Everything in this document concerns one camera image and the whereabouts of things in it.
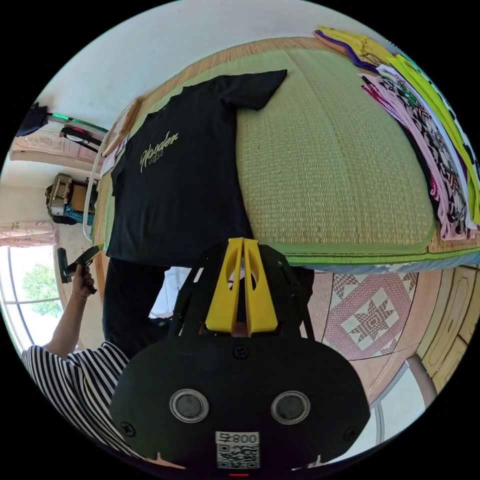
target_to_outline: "screw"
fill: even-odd
[[[244,345],[237,345],[233,349],[233,356],[237,360],[245,360],[249,356],[249,349]]]
[[[344,434],[343,439],[346,442],[351,442],[359,434],[359,428],[357,426],[350,427]]]
[[[135,429],[133,428],[132,425],[130,425],[128,422],[123,421],[120,424],[121,431],[126,437],[134,437],[135,436]]]

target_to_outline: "person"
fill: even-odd
[[[129,360],[168,335],[170,319],[153,321],[150,311],[168,268],[128,263],[111,258],[105,278],[102,328],[105,341],[97,349],[76,351],[85,305],[94,284],[90,270],[79,266],[63,315],[46,345],[22,353],[35,384],[74,427],[107,450],[163,466],[182,468],[161,458],[138,455],[116,430],[109,413],[118,379]],[[306,297],[313,293],[314,271],[294,268]],[[246,336],[244,280],[240,280],[235,336]],[[199,335],[203,325],[199,325]]]

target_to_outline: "yellow mount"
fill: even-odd
[[[248,336],[274,332],[278,327],[272,296],[256,240],[231,238],[206,317],[211,332],[231,334],[235,331],[240,293],[242,258],[245,267],[245,305]],[[229,280],[233,277],[230,288]]]

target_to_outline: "t-shirt sleeve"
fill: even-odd
[[[123,149],[123,153],[120,152],[120,158],[117,160],[116,165],[113,167],[113,170],[111,171],[111,174],[110,174],[111,194],[113,197],[115,196],[115,193],[117,191],[117,185],[121,180],[122,171],[125,167],[125,162],[127,161],[127,157],[129,156],[129,150],[131,149],[131,146],[132,146],[132,139],[133,137],[127,141],[125,148]]]
[[[77,394],[76,380],[82,375],[82,368],[75,361],[75,354],[64,360],[34,345],[22,353],[22,360],[36,386],[58,412],[74,427],[95,438],[95,428]]]
[[[220,98],[229,106],[250,110],[262,109],[287,76],[287,70],[222,75],[217,79]]]

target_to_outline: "tiled floor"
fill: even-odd
[[[308,304],[315,339],[351,361],[370,403],[415,354],[441,277],[441,270],[410,275],[315,274]]]
[[[348,360],[391,354],[409,317],[417,277],[334,274],[323,343]]]

